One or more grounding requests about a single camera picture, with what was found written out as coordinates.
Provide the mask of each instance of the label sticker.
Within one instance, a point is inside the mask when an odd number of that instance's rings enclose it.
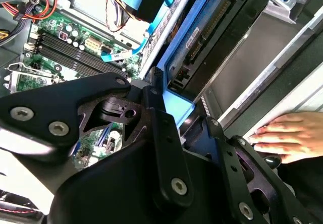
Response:
[[[189,49],[194,38],[196,37],[196,35],[198,34],[198,32],[200,31],[200,29],[198,27],[195,28],[195,30],[193,31],[193,34],[190,36],[190,38],[188,39],[187,43],[186,43],[186,49]]]

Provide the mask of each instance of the wire bundle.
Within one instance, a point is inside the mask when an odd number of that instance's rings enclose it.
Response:
[[[5,39],[10,34],[10,31],[5,29],[0,29],[0,40]]]
[[[58,0],[54,0],[53,8],[52,8],[51,12],[49,12],[46,15],[46,13],[49,10],[49,1],[46,0],[45,10],[42,13],[40,13],[39,15],[32,16],[32,15],[30,15],[30,13],[35,6],[34,1],[38,1],[38,0],[33,0],[33,2],[27,3],[24,17],[18,21],[18,24],[11,32],[9,32],[9,33],[4,32],[4,34],[0,34],[0,46],[3,46],[7,42],[14,39],[28,25],[28,23],[27,23],[28,19],[44,20],[44,19],[50,17],[54,13],[56,6],[57,6],[57,2],[58,2]],[[16,7],[14,7],[8,3],[2,3],[2,5],[12,16],[16,16],[17,13],[19,12],[19,10]]]
[[[116,13],[116,20],[112,21],[109,15],[109,9],[113,9]],[[111,32],[120,31],[128,22],[129,16],[123,7],[115,0],[106,0],[105,2],[105,23]]]
[[[57,7],[57,1],[58,0],[54,0],[54,4],[53,4],[53,8],[52,8],[51,12],[48,13],[48,11],[49,11],[49,0],[46,0],[46,6],[45,6],[45,9],[44,9],[43,12],[41,12],[38,15],[32,16],[32,15],[29,15],[30,12],[27,13],[27,11],[26,11],[26,14],[24,15],[24,17],[22,19],[24,19],[24,20],[26,20],[26,19],[33,19],[33,20],[47,19],[48,17],[50,17],[54,13],[54,11],[55,11],[55,9]],[[9,3],[2,3],[2,5],[12,16],[15,16],[19,12],[19,10],[16,7],[10,5]]]

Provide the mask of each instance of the capacitor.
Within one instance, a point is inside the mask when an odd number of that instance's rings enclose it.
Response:
[[[74,36],[71,36],[71,37],[67,38],[66,42],[68,44],[72,44],[74,40],[75,40],[75,37]]]
[[[73,30],[73,25],[72,24],[66,25],[65,30],[68,32],[71,32]]]
[[[84,45],[84,43],[81,43],[81,44],[79,45],[79,49],[80,49],[81,51],[84,51],[84,50],[85,50],[85,45]]]
[[[74,47],[79,47],[80,44],[81,44],[81,40],[75,40],[75,41],[73,41],[73,46]]]
[[[127,70],[127,64],[126,63],[123,63],[121,65],[121,70],[122,70],[122,72],[125,72]]]
[[[77,30],[72,31],[72,36],[77,37],[79,35],[79,32]]]

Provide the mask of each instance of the white surface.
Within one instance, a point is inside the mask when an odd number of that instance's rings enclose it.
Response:
[[[45,215],[49,214],[52,194],[11,153],[0,150],[0,189],[30,199]]]

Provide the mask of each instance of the black wire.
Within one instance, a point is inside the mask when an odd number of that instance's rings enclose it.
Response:
[[[31,2],[28,2],[26,5],[26,15],[30,14],[30,12],[32,11],[32,9],[34,8],[34,4],[32,4]],[[0,40],[0,46],[5,45],[6,43],[8,43],[9,41],[11,41],[12,39],[14,39],[23,29],[25,29],[28,26],[28,20],[23,20],[20,19],[16,25],[16,27],[10,32],[9,36]]]

